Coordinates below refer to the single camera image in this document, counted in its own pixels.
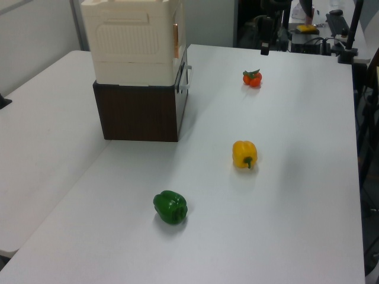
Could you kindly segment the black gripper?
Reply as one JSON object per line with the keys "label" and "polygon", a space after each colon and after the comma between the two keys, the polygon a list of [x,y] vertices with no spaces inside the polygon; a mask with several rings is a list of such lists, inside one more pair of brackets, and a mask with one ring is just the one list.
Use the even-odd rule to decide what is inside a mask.
{"label": "black gripper", "polygon": [[288,51],[288,45],[290,41],[290,33],[288,31],[288,24],[290,19],[290,10],[292,0],[264,0],[264,10],[267,17],[262,19],[260,44],[261,55],[269,55],[269,48],[272,36],[272,26],[275,14],[280,11],[284,11],[282,15],[282,27],[281,27],[281,50]]}

